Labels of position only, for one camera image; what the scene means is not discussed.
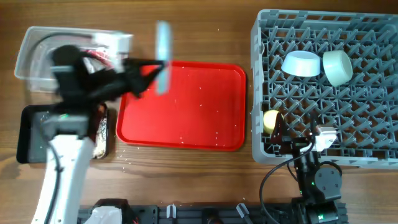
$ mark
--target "light blue object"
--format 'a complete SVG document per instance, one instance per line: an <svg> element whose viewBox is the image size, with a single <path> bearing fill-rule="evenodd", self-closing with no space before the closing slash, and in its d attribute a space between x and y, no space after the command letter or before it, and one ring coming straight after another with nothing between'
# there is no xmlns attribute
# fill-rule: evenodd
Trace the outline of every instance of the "light blue object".
<svg viewBox="0 0 398 224"><path fill-rule="evenodd" d="M166 67L157 76L156 93L161 95L169 90L170 85L170 60L172 58L172 31L170 24L165 21L157 23L156 34L156 59L163 60Z"/></svg>

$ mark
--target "wood grain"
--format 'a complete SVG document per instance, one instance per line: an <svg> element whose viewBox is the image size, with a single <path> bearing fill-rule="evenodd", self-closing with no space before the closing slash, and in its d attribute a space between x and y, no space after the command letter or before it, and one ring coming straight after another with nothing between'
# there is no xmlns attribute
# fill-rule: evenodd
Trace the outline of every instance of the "wood grain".
<svg viewBox="0 0 398 224"><path fill-rule="evenodd" d="M0 0L0 223L30 223L44 176L42 167L16 162L23 83L14 77L17 53L29 26L85 27L131 32L134 52L153 57L155 22L174 30L179 60L235 63L248 75L246 140L237 152L127 146L91 163L82 205L100 198L126 198L135 205L258 203L258 189L271 166L251 155L252 73L250 30L261 9L397 13L395 1L33 1ZM344 169L343 202L351 223L397 223L398 171ZM299 196L286 169L264 190L267 202Z"/></svg>

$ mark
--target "transparent plastic bin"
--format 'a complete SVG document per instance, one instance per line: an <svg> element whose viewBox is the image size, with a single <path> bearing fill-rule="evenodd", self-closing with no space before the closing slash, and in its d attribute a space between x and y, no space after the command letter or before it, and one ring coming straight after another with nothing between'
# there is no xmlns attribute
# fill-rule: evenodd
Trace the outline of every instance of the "transparent plastic bin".
<svg viewBox="0 0 398 224"><path fill-rule="evenodd" d="M254 80L252 155L261 164L292 158L269 143L262 117L279 110L292 136L304 136L315 111L332 124L338 139L320 161L378 169L398 169L398 16L345 12L262 10L251 30ZM333 87L325 72L295 77L281 70L293 50L319 55L344 50L353 78Z"/></svg>
<svg viewBox="0 0 398 224"><path fill-rule="evenodd" d="M32 46L41 38L56 32L76 33L76 34L94 34L113 33L112 30L96 30L96 29L78 29L78 28L62 28L62 27L37 27L28 28L21 48L18 53L16 68L14 74L21 80L27 80L28 88L31 91L53 92L58 84L50 70L51 61L49 55L57 48L65 44L79 46L82 50L94 50L106 54L107 46L91 43L91 39L84 37L74 37L70 35L54 36L42 41L34 52L29 53ZM93 62L93 66L100 68L98 63Z"/></svg>

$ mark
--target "green light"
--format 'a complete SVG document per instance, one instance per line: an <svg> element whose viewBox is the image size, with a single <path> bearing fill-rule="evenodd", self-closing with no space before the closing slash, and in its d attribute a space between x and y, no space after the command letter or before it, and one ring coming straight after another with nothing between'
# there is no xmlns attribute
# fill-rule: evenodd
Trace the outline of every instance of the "green light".
<svg viewBox="0 0 398 224"><path fill-rule="evenodd" d="M60 119L65 119L65 118L67 118L67 117L69 117L69 114L60 115Z"/></svg>

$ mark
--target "plastic crate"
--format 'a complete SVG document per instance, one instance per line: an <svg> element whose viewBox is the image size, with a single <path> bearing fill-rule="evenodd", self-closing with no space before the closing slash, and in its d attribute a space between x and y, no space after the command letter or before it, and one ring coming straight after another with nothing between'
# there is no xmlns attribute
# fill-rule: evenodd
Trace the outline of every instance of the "plastic crate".
<svg viewBox="0 0 398 224"><path fill-rule="evenodd" d="M309 112L332 124L338 139L320 161L398 169L398 16L345 12L262 10L251 30L252 155L279 164L280 155L263 133L264 111L279 110L293 136L309 129ZM280 69L284 56L307 50L322 57L344 50L353 64L349 83L333 87L325 73L295 77Z"/></svg>

